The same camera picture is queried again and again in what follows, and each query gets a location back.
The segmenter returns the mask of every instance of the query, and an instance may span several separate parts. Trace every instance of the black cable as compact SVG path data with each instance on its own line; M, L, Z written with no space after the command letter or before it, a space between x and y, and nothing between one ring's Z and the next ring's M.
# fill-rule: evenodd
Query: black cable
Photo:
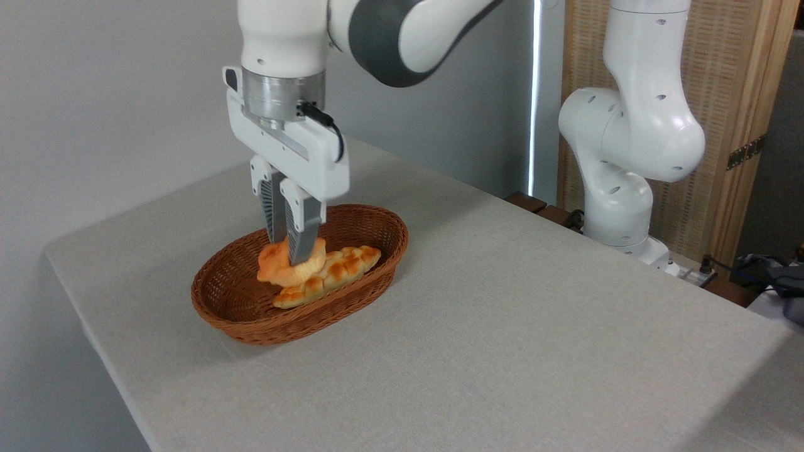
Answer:
M335 119L309 102L302 102L297 108L302 114L316 121L318 124L329 127L335 131L335 134L338 135L338 158L335 159L335 163L340 162L341 158L343 158L343 154L346 152L346 145L343 142L341 129L335 125Z
M335 163L337 163L341 161L341 158L343 158L343 153L346 151L346 145L343 144L343 135L341 134L341 129L339 129L334 122L332 123L332 125L330 125L330 127L332 128L332 130L335 131L335 134L338 135L338 145L340 146L340 148L338 152L338 158L335 159Z
M794 279L796 281L804 281L804 278L780 276L780 277L774 278L773 280L767 280L767 279L764 279L764 278L761 278L761 277L754 277L754 276L751 276L749 274L742 273L741 271L733 269L732 267L724 264L723 262L719 262L719 261L715 260L714 257L712 257L712 256L710 256L708 254L703 257L703 263L701 265L702 266L705 265L707 261L709 261L709 262L711 262L713 264L716 264L719 267L722 267L723 269L725 269L729 273L735 274L735 275L737 275L739 277L743 277L745 279L749 279L751 281L756 281L758 283L761 283L764 286L774 286L774 287L776 287L778 289L789 290L789 291L794 292L796 294L804 294L804 290L802 290L801 287L788 286L786 284L780 284L780 283L776 282L777 279L780 279L780 278L783 278L783 277L787 277L789 279Z

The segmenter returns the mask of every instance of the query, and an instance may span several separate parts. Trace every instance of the table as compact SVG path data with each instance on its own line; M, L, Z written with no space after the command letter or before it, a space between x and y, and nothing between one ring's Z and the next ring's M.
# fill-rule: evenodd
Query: table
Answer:
M237 343L191 305L206 259L263 226L245 166L47 247L153 450L804 449L802 337L349 143L343 202L398 213L410 246L382 297L304 339Z

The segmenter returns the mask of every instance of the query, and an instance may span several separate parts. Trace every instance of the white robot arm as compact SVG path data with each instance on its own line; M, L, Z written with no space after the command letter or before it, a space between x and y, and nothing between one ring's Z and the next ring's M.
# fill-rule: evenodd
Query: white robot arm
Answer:
M240 67L224 68L232 130L251 148L271 241L305 261L326 204L349 190L349 154L324 108L330 42L393 87L429 77L502 0L238 0Z
M675 182L704 155L704 132L681 85L691 0L612 0L603 60L620 91L583 88L561 108L585 192L584 234L669 273L667 247L648 236L644 177Z

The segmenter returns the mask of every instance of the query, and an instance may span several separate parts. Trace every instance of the wicker basket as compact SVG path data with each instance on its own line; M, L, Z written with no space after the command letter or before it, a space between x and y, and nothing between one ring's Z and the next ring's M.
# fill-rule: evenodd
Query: wicker basket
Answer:
M195 275L195 310L210 325L244 343L274 345L303 338L363 309L391 285L396 264L408 247L408 229L383 208L343 204L327 208L318 235L326 251L369 245L382 257L359 280L309 305L289 310L273 307L281 287L259 282L257 256L269 243L264 229L221 249Z

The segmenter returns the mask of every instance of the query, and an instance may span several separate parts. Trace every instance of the croissant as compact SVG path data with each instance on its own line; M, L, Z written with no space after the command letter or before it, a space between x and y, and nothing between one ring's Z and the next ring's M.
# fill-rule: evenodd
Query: croissant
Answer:
M362 277L379 261L381 253L370 246L347 246L340 251L327 253L326 262L310 279L293 287L285 287L273 300L281 309L303 306L323 297L332 290Z
M287 237L281 242L266 245L257 260L260 264L256 274L258 281L271 282L283 287L298 286L324 267L326 241L321 237L317 238L310 259L298 265L290 264Z

